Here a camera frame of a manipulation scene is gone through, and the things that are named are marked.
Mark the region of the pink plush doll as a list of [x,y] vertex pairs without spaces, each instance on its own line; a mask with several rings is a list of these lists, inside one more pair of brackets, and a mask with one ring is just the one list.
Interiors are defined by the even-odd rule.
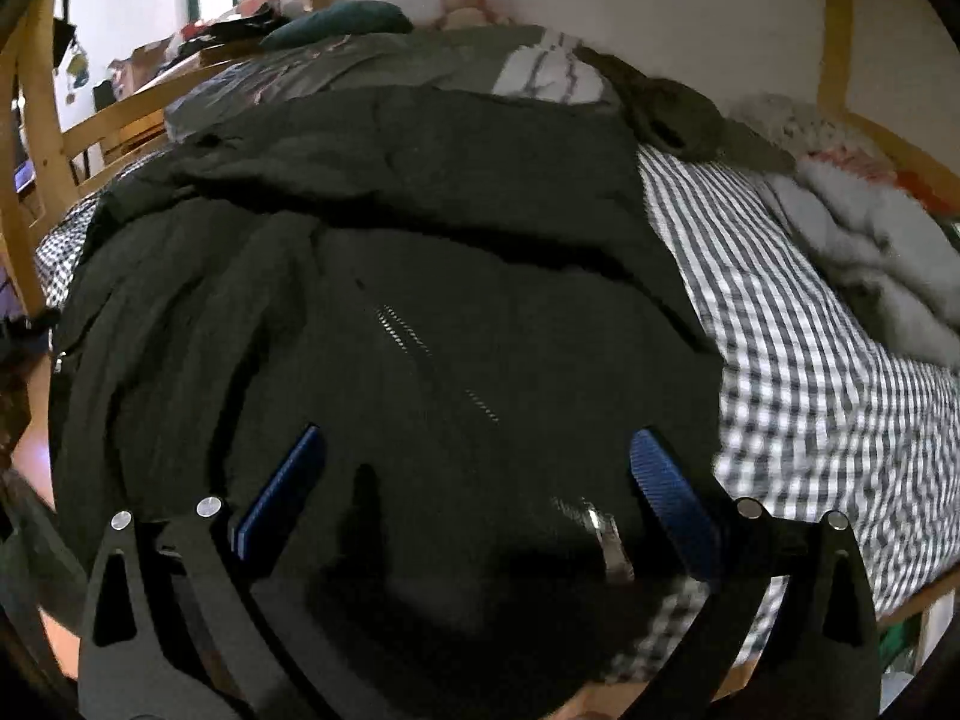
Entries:
[[441,13],[433,21],[439,31],[506,26],[514,23],[506,0],[439,0]]

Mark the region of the large black garment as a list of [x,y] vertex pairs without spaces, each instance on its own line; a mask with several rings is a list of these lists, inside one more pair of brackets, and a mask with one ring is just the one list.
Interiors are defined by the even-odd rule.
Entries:
[[112,184],[53,335],[65,541],[228,507],[257,610],[352,718],[540,718],[680,561],[630,472],[708,472],[722,361],[592,107],[364,88]]

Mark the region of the grey green blanket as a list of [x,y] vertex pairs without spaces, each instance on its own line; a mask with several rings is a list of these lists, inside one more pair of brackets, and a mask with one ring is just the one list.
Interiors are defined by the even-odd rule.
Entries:
[[483,26],[409,34],[371,32],[275,50],[231,65],[164,111],[166,135],[179,143],[252,107],[368,86],[427,86],[509,94],[501,82],[509,56],[534,47],[540,26]]

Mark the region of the light grey fluffy blanket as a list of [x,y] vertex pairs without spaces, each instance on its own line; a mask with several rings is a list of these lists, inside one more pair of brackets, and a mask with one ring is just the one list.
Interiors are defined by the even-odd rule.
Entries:
[[802,160],[760,197],[867,335],[902,358],[958,367],[958,249],[905,192]]

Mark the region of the white grey striped cloth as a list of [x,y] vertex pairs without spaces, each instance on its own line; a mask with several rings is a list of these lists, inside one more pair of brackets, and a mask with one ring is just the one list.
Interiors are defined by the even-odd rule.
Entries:
[[491,93],[565,106],[605,101],[608,83],[576,55],[582,45],[579,37],[547,29],[537,43],[518,47],[506,57]]

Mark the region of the wooden bed frame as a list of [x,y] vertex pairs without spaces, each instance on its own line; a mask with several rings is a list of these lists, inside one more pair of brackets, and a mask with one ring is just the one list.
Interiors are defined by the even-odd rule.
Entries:
[[[2,55],[2,98],[5,103],[20,103],[23,108],[23,120],[18,127],[10,128],[3,133],[2,137],[2,163],[5,167],[13,167],[20,156],[28,156],[36,166],[37,179],[39,179],[39,199],[43,204],[46,218],[49,223],[61,223],[62,221],[78,221],[85,228],[83,240],[80,249],[76,252],[76,259],[71,266],[70,281],[65,289],[65,296],[57,307],[47,307],[44,302],[44,294],[41,291],[39,283],[39,273],[32,261],[32,254],[37,245],[37,236],[28,231],[28,228],[18,213],[14,211],[5,211],[2,216],[2,241],[3,254],[13,278],[14,289],[23,300],[26,307],[26,314],[30,319],[39,320],[44,330],[44,337],[50,346],[50,377],[49,377],[49,405],[47,405],[47,445],[49,446],[50,460],[50,440],[49,440],[49,406],[50,406],[50,384],[52,383],[55,372],[59,369],[57,359],[53,354],[53,333],[59,325],[62,318],[65,302],[67,302],[68,293],[70,293],[73,273],[76,265],[82,255],[83,244],[86,239],[91,216],[94,213],[94,205],[103,195],[104,189],[112,184],[119,177],[125,176],[127,172],[135,167],[141,166],[148,158],[155,154],[163,153],[173,146],[180,145],[182,142],[174,143],[167,138],[166,143],[160,148],[153,149],[149,153],[142,154],[132,163],[124,164],[119,171],[110,177],[109,181],[96,188],[96,190],[85,190],[75,181],[75,172],[73,172],[73,158],[76,154],[82,153],[83,149],[98,143],[101,138],[110,132],[113,128],[130,124],[130,122],[141,119],[148,114],[148,101],[143,97],[130,96],[120,103],[114,104],[105,110],[101,110],[93,119],[80,122],[75,127],[65,127],[60,121],[60,110],[55,93],[53,93],[52,75],[53,75],[53,24],[52,24],[52,5],[53,0],[2,0],[2,20],[5,25],[3,32],[3,55]],[[200,85],[192,83],[185,85],[179,93],[172,94],[167,99],[166,107],[174,101],[183,98],[192,89]],[[612,115],[619,119],[622,124],[630,130],[631,137],[638,146],[649,146],[657,149],[655,146],[645,145],[638,142],[635,133],[623,115],[622,103],[619,96],[615,93],[613,86],[608,83],[610,94],[605,101],[596,104],[586,104],[585,106],[574,107],[592,107],[604,114]],[[955,460],[955,500],[953,501],[953,515],[957,517],[958,522],[958,444],[953,454]],[[704,473],[704,475],[695,475],[690,472],[683,461],[680,460],[682,470],[687,478],[711,478],[718,481],[715,475]],[[851,505],[835,504],[827,507],[822,514],[818,514],[811,520],[802,520],[802,518],[788,517],[778,514],[771,505],[763,502],[756,494],[734,494],[729,493],[721,483],[724,491],[734,499],[739,497],[753,497],[759,500],[763,507],[778,518],[786,520],[800,520],[800,522],[817,522],[827,512],[840,511],[850,519],[856,537],[857,546],[861,551],[862,562],[866,567],[867,580],[872,592],[872,603],[874,603],[875,621],[887,614],[898,610],[900,606],[905,605],[914,595],[918,595],[932,582],[944,577],[950,569],[955,567],[958,561],[958,551],[952,561],[947,566],[942,567],[937,574],[926,578],[918,589],[913,590],[903,600],[895,605],[884,605],[877,598],[877,589],[875,588],[874,571],[872,570],[871,551],[866,541],[866,523]],[[98,550],[94,553],[93,561],[82,562],[73,554],[65,541],[64,532],[62,532],[62,523],[60,523],[57,507],[55,507],[55,496],[53,495],[49,502],[49,511],[42,517],[33,517],[25,515],[20,518],[20,528],[23,534],[23,548],[25,548],[25,566],[29,577],[36,585],[37,594],[43,610],[53,619],[75,632],[80,639],[80,649],[82,648],[82,626],[83,613],[85,612],[86,597],[88,596],[88,585],[93,575],[94,559]],[[690,629],[695,617],[708,598],[708,587],[706,583],[697,582],[701,593],[701,601],[698,608],[693,611],[683,626],[682,632],[675,637],[670,645],[667,655],[651,670],[641,671],[640,673],[630,674],[601,674],[599,678],[592,679],[584,684],[583,688],[592,683],[621,683],[622,681],[635,681],[640,684],[641,692],[647,688],[647,684],[656,674],[680,644],[686,631]],[[766,640],[770,635],[773,624],[775,624],[776,613],[779,603],[781,603],[786,590],[784,578],[775,578],[766,590],[765,598],[761,603],[760,611],[755,616],[754,625],[747,634],[745,644],[740,649],[737,656],[737,665],[742,663],[755,663],[760,660],[761,652],[765,649]],[[558,710],[564,709],[571,699],[563,704]]]

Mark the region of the dark green pillow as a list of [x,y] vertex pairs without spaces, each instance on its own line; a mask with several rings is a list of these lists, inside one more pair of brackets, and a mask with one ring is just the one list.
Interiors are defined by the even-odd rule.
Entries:
[[270,52],[309,46],[331,37],[412,31],[412,21],[397,5],[381,0],[348,0],[311,11],[274,29],[260,41],[260,47]]

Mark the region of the Hello Kitty pillow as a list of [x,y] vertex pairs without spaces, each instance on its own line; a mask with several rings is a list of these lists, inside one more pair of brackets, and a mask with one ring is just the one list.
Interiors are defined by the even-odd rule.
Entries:
[[794,156],[830,161],[869,181],[895,185],[934,216],[958,216],[957,172],[861,115],[830,115],[815,104],[771,93],[740,98],[729,114]]

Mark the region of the black white checkered bedsheet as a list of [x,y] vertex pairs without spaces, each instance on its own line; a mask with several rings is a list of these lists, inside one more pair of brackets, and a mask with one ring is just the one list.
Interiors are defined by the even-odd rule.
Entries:
[[[776,224],[757,174],[649,146],[638,166],[647,219],[722,361],[718,451],[708,472],[683,465],[788,517],[851,505],[878,601],[895,605],[958,551],[957,377],[867,337]],[[700,601],[682,566],[647,633],[602,674],[654,668]]]

